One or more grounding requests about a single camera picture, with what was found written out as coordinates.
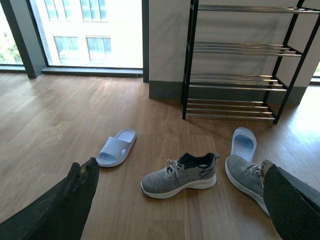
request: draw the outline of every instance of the building window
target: building window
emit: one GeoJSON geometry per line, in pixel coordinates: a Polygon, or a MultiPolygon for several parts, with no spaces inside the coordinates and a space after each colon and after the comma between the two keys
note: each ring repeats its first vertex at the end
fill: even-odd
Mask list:
{"type": "Polygon", "coordinates": [[[106,0],[81,0],[82,16],[84,21],[106,21],[106,0]]]}
{"type": "Polygon", "coordinates": [[[72,17],[70,0],[44,0],[50,20],[68,20],[72,17]]]}
{"type": "Polygon", "coordinates": [[[86,38],[90,62],[94,65],[107,63],[111,56],[111,39],[106,37],[86,38]]]}
{"type": "Polygon", "coordinates": [[[76,66],[79,64],[78,38],[75,36],[55,36],[56,50],[62,65],[76,66]]]}

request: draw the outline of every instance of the white wall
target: white wall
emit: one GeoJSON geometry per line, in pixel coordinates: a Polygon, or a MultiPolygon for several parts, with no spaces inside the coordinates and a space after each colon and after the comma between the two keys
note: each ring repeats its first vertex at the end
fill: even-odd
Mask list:
{"type": "MultiPolygon", "coordinates": [[[[201,0],[208,5],[244,5],[294,7],[298,0],[201,0]]],[[[189,20],[189,0],[150,1],[150,81],[182,82],[189,20]]],[[[319,0],[306,0],[304,7],[320,9],[319,0]]],[[[290,45],[304,50],[318,15],[298,18],[290,45]]],[[[227,43],[281,44],[289,26],[291,14],[207,12],[198,13],[196,41],[227,43]]],[[[193,72],[219,74],[270,75],[276,57],[225,54],[195,54],[193,72]]],[[[295,86],[308,86],[320,60],[320,31],[298,76],[295,86]]],[[[278,76],[289,83],[299,58],[282,61],[278,76]]]]}

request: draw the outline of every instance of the window sill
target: window sill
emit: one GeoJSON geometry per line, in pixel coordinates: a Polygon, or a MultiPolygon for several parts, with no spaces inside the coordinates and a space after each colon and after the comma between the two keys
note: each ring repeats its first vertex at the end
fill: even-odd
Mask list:
{"type": "Polygon", "coordinates": [[[25,74],[26,69],[22,65],[0,65],[0,73],[25,74]]]}
{"type": "Polygon", "coordinates": [[[142,78],[142,68],[91,68],[91,67],[46,67],[43,74],[76,75],[117,78],[142,78]]]}

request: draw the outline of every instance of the window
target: window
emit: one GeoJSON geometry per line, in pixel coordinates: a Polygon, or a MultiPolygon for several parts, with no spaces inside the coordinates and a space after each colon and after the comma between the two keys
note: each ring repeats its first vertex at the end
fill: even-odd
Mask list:
{"type": "Polygon", "coordinates": [[[0,65],[22,65],[15,39],[0,4],[0,65]]]}
{"type": "Polygon", "coordinates": [[[55,36],[56,50],[62,65],[75,66],[80,60],[78,38],[74,36],[55,36]]]}
{"type": "Polygon", "coordinates": [[[106,21],[106,0],[81,0],[83,20],[106,21]]]}
{"type": "Polygon", "coordinates": [[[140,0],[29,1],[48,67],[143,67],[140,0]]]}
{"type": "Polygon", "coordinates": [[[68,20],[72,17],[70,0],[44,0],[50,20],[68,20]]]}
{"type": "Polygon", "coordinates": [[[103,64],[110,61],[111,40],[106,37],[86,38],[90,61],[92,64],[103,64]]]}

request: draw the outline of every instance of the white sole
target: white sole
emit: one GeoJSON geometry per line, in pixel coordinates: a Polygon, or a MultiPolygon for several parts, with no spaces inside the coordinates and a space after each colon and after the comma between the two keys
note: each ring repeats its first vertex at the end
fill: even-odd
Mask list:
{"type": "Polygon", "coordinates": [[[249,195],[251,198],[253,198],[260,206],[260,208],[262,208],[262,210],[269,216],[269,212],[267,209],[267,206],[265,204],[264,198],[261,197],[260,195],[256,194],[254,191],[251,191],[250,189],[244,187],[243,185],[241,185],[237,180],[234,179],[234,177],[231,175],[231,173],[229,172],[229,169],[227,167],[227,161],[225,161],[225,172],[226,175],[228,176],[230,182],[241,192],[243,192],[244,194],[249,195]]]}
{"type": "Polygon", "coordinates": [[[167,199],[167,198],[173,197],[174,195],[176,195],[177,193],[179,193],[183,189],[208,189],[208,188],[213,187],[216,184],[216,182],[217,182],[217,177],[216,177],[216,174],[214,174],[213,177],[211,177],[209,179],[192,181],[192,182],[189,182],[181,187],[178,187],[175,190],[165,192],[165,193],[147,192],[144,189],[144,187],[142,186],[142,182],[140,184],[141,184],[142,191],[144,192],[145,195],[147,195],[151,198],[154,198],[154,199],[167,199]]]}

